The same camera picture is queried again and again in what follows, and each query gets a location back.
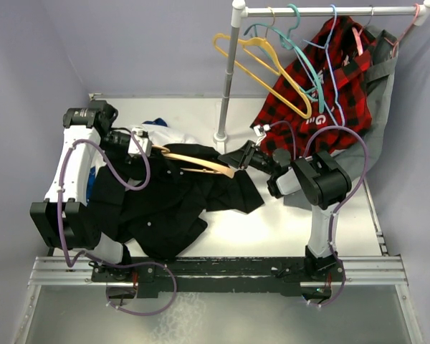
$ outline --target horizontal rod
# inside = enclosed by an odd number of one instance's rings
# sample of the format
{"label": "horizontal rod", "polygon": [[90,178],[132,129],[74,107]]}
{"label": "horizontal rod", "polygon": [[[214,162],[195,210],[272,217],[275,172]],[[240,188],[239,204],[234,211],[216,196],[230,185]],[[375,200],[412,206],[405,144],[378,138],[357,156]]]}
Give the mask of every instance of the horizontal rod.
{"label": "horizontal rod", "polygon": [[[301,16],[333,16],[332,7],[298,7]],[[413,16],[416,14],[415,6],[364,6],[364,7],[336,7],[341,16]],[[273,16],[296,16],[291,8],[276,8],[272,11],[268,8],[251,9],[246,7],[242,12],[243,18],[260,18]]]}

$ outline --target checkered fabric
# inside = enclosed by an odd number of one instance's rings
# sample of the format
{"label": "checkered fabric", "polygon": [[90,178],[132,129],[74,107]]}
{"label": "checkered fabric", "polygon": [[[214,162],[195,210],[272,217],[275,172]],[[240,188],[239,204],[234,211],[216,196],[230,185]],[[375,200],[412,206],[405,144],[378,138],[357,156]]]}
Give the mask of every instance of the checkered fabric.
{"label": "checkered fabric", "polygon": [[[312,43],[320,46],[326,43],[331,26],[333,25],[333,20],[334,19],[330,19],[325,22],[323,28],[312,40]],[[358,55],[353,37],[353,27],[358,31],[362,28],[360,24],[354,22],[349,16],[340,16],[337,18],[328,53],[338,87],[338,102],[345,115],[345,126],[360,135],[364,135],[371,126],[371,114],[366,103],[367,94],[364,72],[371,66],[371,56],[376,47],[376,39],[363,31],[360,38],[364,53]],[[341,116],[335,104],[335,91],[328,69],[325,50],[309,44],[303,52],[315,68],[322,82],[323,93],[328,107],[332,110],[333,117],[340,125]],[[311,80],[309,80],[306,71],[297,59],[285,70],[304,90],[312,88]],[[305,112],[305,104],[301,97],[283,76],[276,82],[274,90]],[[315,91],[312,96],[316,98],[317,92]],[[287,107],[274,95],[269,94],[263,108],[253,122],[252,127],[258,124],[272,124],[278,120],[290,122],[296,134],[297,156],[301,156],[313,133],[325,126],[334,125],[333,120],[326,110],[324,110],[322,114],[318,112],[318,102],[313,102],[311,104],[312,117],[306,120]],[[323,150],[327,150],[331,153],[334,150],[348,148],[355,142],[356,139],[349,133],[340,130],[330,130],[316,137],[309,154]],[[286,125],[274,126],[268,132],[267,137],[262,141],[261,148],[268,154],[272,154],[277,148],[286,148],[292,152],[293,144],[290,129]]]}

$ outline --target clothing rack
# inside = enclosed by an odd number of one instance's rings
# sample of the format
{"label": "clothing rack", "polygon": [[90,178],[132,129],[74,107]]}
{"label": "clothing rack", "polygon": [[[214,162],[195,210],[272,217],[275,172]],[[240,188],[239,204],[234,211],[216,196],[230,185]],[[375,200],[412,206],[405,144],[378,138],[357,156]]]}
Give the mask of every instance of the clothing rack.
{"label": "clothing rack", "polygon": [[[364,7],[336,7],[339,15],[343,16],[414,16],[415,6],[364,6]],[[332,16],[332,7],[298,7],[301,16]],[[421,26],[430,15],[430,0],[424,0],[420,5],[419,15],[414,25]],[[218,130],[214,134],[217,150],[224,152],[224,143],[228,139],[226,134],[226,115],[228,113],[231,82],[234,73],[234,61],[236,59],[237,40],[242,18],[266,18],[273,16],[296,16],[291,8],[256,8],[246,6],[245,0],[233,0],[231,17],[231,39],[229,40],[228,60],[226,63],[226,75],[224,78],[223,97],[219,113]]]}

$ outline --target gray garment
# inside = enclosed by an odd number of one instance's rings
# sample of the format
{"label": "gray garment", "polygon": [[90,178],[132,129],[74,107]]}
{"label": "gray garment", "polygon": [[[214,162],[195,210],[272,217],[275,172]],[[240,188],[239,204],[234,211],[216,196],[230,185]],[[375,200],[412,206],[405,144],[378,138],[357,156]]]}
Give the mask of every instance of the gray garment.
{"label": "gray garment", "polygon": [[[368,27],[367,30],[374,37],[379,37],[383,34],[391,42],[396,40],[388,32],[381,31],[375,27]],[[371,127],[363,136],[363,140],[368,146],[368,170],[374,166],[381,156],[384,130],[386,129],[390,110],[395,66],[398,59],[398,53],[397,57],[391,58],[391,51],[392,46],[386,40],[380,38],[373,53],[373,66],[365,73],[367,103],[372,117]],[[352,181],[357,179],[360,177],[365,163],[361,144],[357,142],[348,149],[343,150],[335,157],[335,160],[348,173]],[[301,190],[284,197],[285,206],[310,209],[308,203]]]}

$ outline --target gray wall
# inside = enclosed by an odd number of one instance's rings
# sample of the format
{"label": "gray wall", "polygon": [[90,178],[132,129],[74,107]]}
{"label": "gray wall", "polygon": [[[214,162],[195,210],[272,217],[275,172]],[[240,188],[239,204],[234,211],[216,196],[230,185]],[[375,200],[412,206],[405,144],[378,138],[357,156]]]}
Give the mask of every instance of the gray wall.
{"label": "gray wall", "polygon": [[387,245],[403,257],[430,343],[430,18],[403,48],[383,153],[369,181]]}
{"label": "gray wall", "polygon": [[[212,46],[218,32],[229,34],[231,0],[42,0],[76,70],[89,92],[109,95],[216,95],[220,96],[226,58]],[[248,0],[247,6],[286,6],[289,0]],[[301,1],[306,6],[328,6],[328,0]],[[338,0],[334,4],[364,4],[365,0]],[[391,0],[392,4],[411,4]],[[385,4],[384,0],[369,1]],[[295,19],[277,19],[288,28]],[[325,18],[303,18],[297,37],[312,38]],[[247,19],[242,28],[270,19]],[[404,18],[384,17],[373,22],[402,28]],[[268,39],[278,46],[277,35]],[[227,49],[227,44],[220,44]],[[283,65],[294,54],[282,50]],[[245,53],[239,60],[262,79],[277,78]],[[266,95],[243,72],[236,73],[233,95]]]}
{"label": "gray wall", "polygon": [[62,115],[87,92],[39,0],[0,0],[0,343],[10,343],[32,262],[46,252],[29,218],[62,144]]}

